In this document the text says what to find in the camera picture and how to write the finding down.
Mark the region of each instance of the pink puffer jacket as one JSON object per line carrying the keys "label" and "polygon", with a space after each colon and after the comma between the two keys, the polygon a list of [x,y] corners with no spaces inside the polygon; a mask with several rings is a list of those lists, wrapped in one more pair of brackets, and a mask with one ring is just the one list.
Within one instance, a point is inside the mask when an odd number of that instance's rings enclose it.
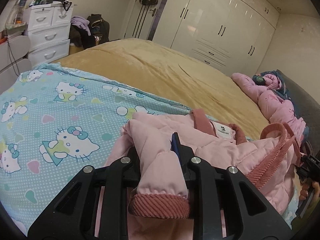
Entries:
{"label": "pink puffer jacket", "polygon": [[[275,76],[268,74],[264,77],[267,77],[266,81],[268,81]],[[231,78],[241,90],[259,106],[262,114],[270,123],[286,122],[293,131],[298,145],[301,145],[306,123],[303,118],[297,119],[294,116],[294,108],[290,100],[283,100],[270,90],[272,84],[275,85],[278,84],[278,82],[271,82],[270,86],[267,87],[257,86],[250,77],[240,73],[234,73]]]}
{"label": "pink puffer jacket", "polygon": [[195,116],[135,113],[121,129],[107,165],[136,147],[141,180],[131,193],[129,210],[135,216],[128,215],[130,239],[192,239],[190,220],[146,219],[185,219],[189,215],[188,190],[179,159],[171,151],[174,132],[181,144],[191,147],[195,156],[212,166],[223,169],[236,166],[279,213],[287,208],[294,189],[293,164],[300,163],[299,149],[289,126],[274,123],[263,130],[260,140],[237,145],[236,140],[230,142],[208,134],[214,128],[204,113],[201,127]]}

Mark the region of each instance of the electrical cable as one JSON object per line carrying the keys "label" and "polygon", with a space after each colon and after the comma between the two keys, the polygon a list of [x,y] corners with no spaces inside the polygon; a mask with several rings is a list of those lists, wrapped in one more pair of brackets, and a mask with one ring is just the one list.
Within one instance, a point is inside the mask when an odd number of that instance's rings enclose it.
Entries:
{"label": "electrical cable", "polygon": [[[9,38],[8,38],[8,36],[7,36],[7,42],[8,42],[8,54],[9,54],[9,59],[10,59],[10,62],[11,62],[12,68],[13,68],[14,73],[16,74],[16,76],[17,76],[17,77],[19,77],[19,76],[20,76],[19,67],[18,67],[17,61],[16,61],[16,59],[14,58],[14,55],[13,55],[13,53],[12,53],[12,50],[11,50],[11,46],[10,46],[10,42],[9,42]],[[17,74],[17,72],[16,72],[16,69],[14,68],[14,65],[13,65],[13,62],[12,62],[12,59],[11,59],[10,53],[11,53],[11,55],[12,55],[12,58],[13,58],[13,60],[14,60],[14,63],[16,64],[16,67],[17,67],[17,70],[18,70],[18,74]]]}

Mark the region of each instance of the white wardrobe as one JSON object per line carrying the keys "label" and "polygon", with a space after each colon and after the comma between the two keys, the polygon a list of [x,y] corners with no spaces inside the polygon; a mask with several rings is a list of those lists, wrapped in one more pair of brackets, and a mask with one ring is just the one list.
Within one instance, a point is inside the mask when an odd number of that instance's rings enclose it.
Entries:
{"label": "white wardrobe", "polygon": [[153,41],[228,76],[252,76],[278,17],[266,0],[168,0]]}

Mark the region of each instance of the clothing label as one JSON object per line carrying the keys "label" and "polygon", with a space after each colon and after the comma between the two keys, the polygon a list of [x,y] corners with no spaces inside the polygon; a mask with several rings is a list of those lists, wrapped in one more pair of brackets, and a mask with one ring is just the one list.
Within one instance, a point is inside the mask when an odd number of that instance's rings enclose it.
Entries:
{"label": "clothing label", "polygon": [[218,137],[223,139],[233,139],[231,128],[221,123],[212,122]]}

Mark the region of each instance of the human hand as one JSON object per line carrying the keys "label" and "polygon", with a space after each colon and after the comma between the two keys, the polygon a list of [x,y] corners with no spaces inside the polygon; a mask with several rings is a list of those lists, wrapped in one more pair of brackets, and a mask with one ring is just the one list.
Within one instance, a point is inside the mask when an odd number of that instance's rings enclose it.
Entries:
{"label": "human hand", "polygon": [[[318,182],[313,181],[312,186],[315,189],[315,194],[310,202],[310,206],[312,206],[314,203],[316,203],[320,197],[320,185]],[[308,197],[308,189],[310,186],[308,184],[302,185],[302,190],[300,191],[299,200],[303,201]]]}

